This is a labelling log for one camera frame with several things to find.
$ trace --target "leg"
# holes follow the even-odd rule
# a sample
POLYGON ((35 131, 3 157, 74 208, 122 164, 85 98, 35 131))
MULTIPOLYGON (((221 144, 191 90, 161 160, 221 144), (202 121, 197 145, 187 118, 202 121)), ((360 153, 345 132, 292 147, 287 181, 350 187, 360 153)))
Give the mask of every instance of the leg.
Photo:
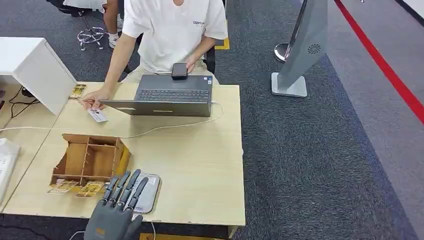
POLYGON ((107 31, 109 32, 109 47, 115 48, 118 43, 118 0, 107 0, 103 4, 104 13, 103 20, 106 24, 107 31))
POLYGON ((215 74, 208 71, 208 68, 206 67, 206 64, 202 60, 197 60, 196 67, 194 67, 193 71, 190 73, 190 75, 212 75, 213 84, 214 85, 220 85, 220 82, 215 77, 215 74))
POLYGON ((237 229, 239 229, 238 226, 228 226, 228 238, 232 239, 234 234, 236 233, 237 229))
POLYGON ((103 4, 103 8, 103 20, 104 24, 106 24, 107 32, 115 35, 118 33, 118 0, 107 0, 107 3, 103 4))
POLYGON ((146 71, 142 66, 138 66, 134 71, 130 72, 124 80, 122 80, 122 83, 139 83, 142 80, 143 75, 153 74, 154 73, 146 71))

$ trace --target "gold card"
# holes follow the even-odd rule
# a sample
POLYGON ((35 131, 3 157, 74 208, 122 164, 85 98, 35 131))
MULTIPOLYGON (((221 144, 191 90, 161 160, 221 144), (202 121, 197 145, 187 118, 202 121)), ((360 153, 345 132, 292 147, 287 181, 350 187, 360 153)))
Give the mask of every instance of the gold card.
POLYGON ((87 85, 85 85, 85 84, 77 84, 73 88, 72 92, 70 93, 69 98, 70 99, 79 99, 83 95, 86 87, 87 87, 87 85))
POLYGON ((48 194, 65 194, 75 187, 79 182, 74 180, 64 180, 48 190, 48 194))
POLYGON ((102 181, 89 181, 85 187, 83 187, 81 191, 76 194, 76 197, 92 198, 102 189, 104 184, 105 183, 102 181))

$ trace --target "office chair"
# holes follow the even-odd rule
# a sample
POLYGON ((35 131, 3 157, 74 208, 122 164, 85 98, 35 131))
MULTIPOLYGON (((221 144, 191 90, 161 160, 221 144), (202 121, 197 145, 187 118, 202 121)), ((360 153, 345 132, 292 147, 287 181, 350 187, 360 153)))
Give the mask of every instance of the office chair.
POLYGON ((97 43, 98 49, 102 50, 103 46, 100 44, 100 39, 106 34, 106 31, 101 27, 90 27, 85 14, 91 12, 91 9, 78 8, 73 6, 63 5, 64 0, 46 0, 47 2, 54 5, 59 11, 64 14, 70 14, 72 17, 82 17, 84 20, 85 26, 87 27, 84 30, 81 30, 76 39, 79 41, 79 45, 81 46, 81 51, 85 51, 85 44, 97 43))

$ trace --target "light wood tabletop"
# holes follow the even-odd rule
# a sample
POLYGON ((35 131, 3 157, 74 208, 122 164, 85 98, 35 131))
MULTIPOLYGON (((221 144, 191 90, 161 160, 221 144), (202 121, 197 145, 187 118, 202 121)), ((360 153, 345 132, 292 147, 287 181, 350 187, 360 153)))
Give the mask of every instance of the light wood tabletop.
MULTIPOLYGON (((86 93, 101 83, 87 83, 86 93)), ((138 84, 121 83, 115 100, 134 97, 138 84)), ((77 198, 75 193, 47 193, 53 167, 63 157, 63 133, 130 137, 161 126, 220 119, 193 126, 159 129, 122 141, 132 153, 128 169, 161 178, 148 222, 244 226, 245 198, 240 95, 236 85, 214 86, 212 116, 131 116, 111 107, 108 121, 97 123, 76 100, 69 100, 4 209, 6 214, 89 218, 101 198, 77 198)), ((25 130, 18 136, 32 136, 25 130)))
MULTIPOLYGON (((20 84, 3 85, 0 86, 2 90, 6 90, 6 95, 2 98, 5 104, 0 110, 0 128, 17 128, 17 127, 38 127, 38 128, 51 128, 53 127, 58 116, 51 113, 44 105, 35 104, 25 109, 17 117, 11 119, 11 107, 8 101, 20 89, 20 84)), ((14 100, 14 102, 30 102, 28 98, 21 94, 14 100)), ((19 113, 25 106, 16 105, 14 114, 19 113)), ((36 156, 38 150, 47 137, 49 130, 43 129, 13 129, 0 132, 0 138, 7 138, 15 144, 18 144, 21 149, 10 177, 6 193, 3 200, 0 202, 0 213, 6 206, 6 203, 12 196, 12 193, 18 186, 20 180, 25 174, 25 171, 31 164, 36 156)))

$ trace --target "wooden box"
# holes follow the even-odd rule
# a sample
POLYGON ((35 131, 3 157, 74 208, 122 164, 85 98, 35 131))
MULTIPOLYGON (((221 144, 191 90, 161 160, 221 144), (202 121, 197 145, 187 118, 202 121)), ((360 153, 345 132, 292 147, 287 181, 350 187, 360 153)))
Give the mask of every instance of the wooden box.
POLYGON ((66 152, 53 169, 50 185, 58 179, 74 180, 83 187, 88 181, 109 182, 128 167, 131 153, 121 139, 113 136, 63 134, 66 152))

